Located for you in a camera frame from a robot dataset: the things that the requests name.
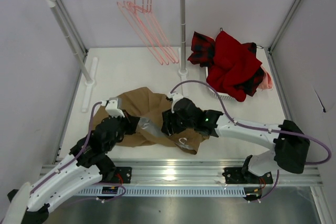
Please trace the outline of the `tan pleated skirt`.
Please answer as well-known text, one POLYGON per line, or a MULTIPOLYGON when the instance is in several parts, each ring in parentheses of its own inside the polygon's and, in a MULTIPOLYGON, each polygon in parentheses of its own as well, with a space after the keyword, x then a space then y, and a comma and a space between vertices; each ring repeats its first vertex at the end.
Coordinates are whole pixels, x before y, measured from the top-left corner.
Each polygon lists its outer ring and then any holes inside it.
MULTIPOLYGON (((161 132, 163 124, 162 113, 171 109, 171 102, 161 93, 154 93, 147 87, 127 91, 117 96, 122 100, 121 109, 125 116, 137 116, 139 122, 135 134, 125 135, 121 143, 116 145, 124 147, 143 147, 159 145, 177 147, 181 151, 195 155, 200 144, 207 139, 194 129, 186 129, 181 133, 165 135, 161 132)), ((92 130, 88 140, 89 146, 94 150, 94 130, 109 114, 102 104, 92 119, 92 130)))

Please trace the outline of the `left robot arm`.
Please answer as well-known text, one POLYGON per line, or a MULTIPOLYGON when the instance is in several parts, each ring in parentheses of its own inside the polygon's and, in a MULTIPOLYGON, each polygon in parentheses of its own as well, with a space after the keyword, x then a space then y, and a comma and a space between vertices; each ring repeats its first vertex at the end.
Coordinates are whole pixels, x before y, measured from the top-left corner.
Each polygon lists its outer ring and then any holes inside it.
POLYGON ((43 223, 64 201, 96 183, 117 181, 117 167, 107 156, 125 135, 136 132, 137 116, 107 117, 97 126, 89 123, 86 137, 33 185, 8 193, 9 209, 2 223, 43 223))

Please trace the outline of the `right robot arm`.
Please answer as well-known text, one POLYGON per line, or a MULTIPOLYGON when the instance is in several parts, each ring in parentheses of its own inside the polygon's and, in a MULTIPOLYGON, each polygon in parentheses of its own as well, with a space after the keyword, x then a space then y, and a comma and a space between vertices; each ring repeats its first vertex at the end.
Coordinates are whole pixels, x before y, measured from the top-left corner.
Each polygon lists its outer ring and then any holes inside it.
POLYGON ((166 135, 193 129, 202 136, 235 138, 266 148, 266 152, 245 159, 242 174, 261 177, 278 169, 292 174, 304 171, 310 141, 293 121, 284 120, 277 125, 230 120, 221 111, 198 108, 188 98, 173 102, 162 118, 161 131, 166 135))

